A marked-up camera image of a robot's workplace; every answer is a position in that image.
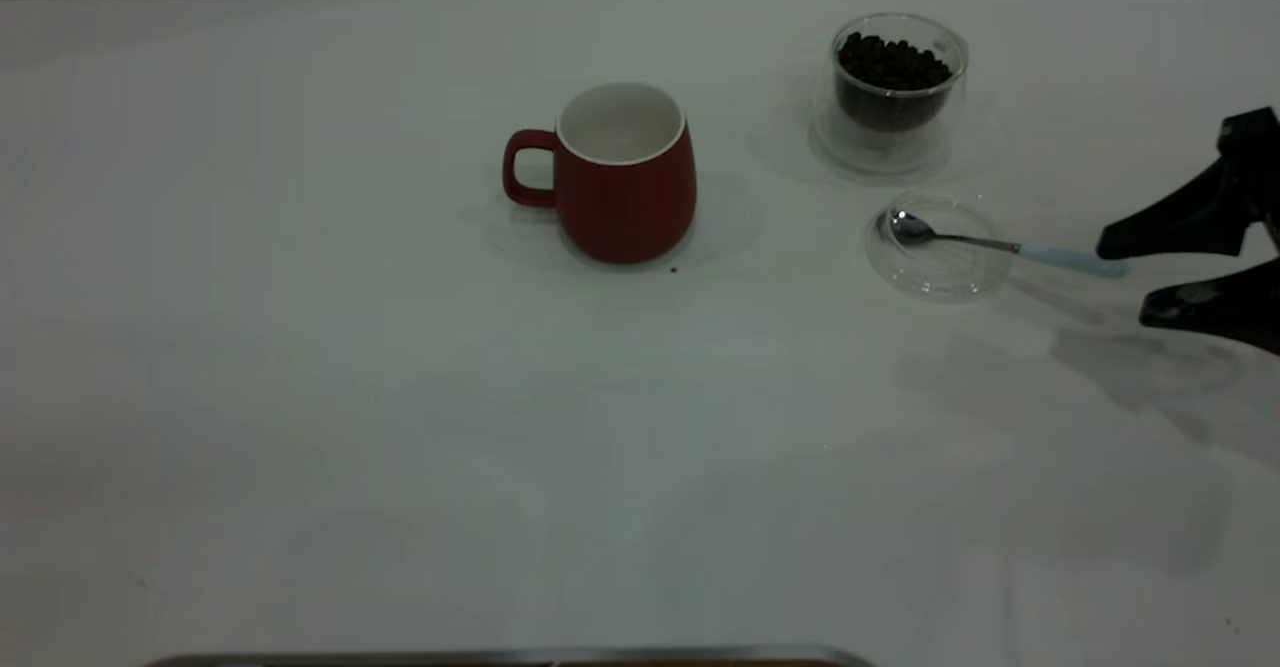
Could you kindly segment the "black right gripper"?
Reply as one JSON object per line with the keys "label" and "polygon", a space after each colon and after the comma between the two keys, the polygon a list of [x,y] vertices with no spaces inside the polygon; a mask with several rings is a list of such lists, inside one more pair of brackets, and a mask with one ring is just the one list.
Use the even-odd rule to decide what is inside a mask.
{"label": "black right gripper", "polygon": [[[1252,221],[1260,221],[1279,247],[1277,108],[1226,117],[1219,131],[1219,156],[1221,163],[1170,196],[1107,225],[1097,256],[1238,256]],[[1140,325],[1220,335],[1279,355],[1279,261],[1152,292],[1142,303]]]}

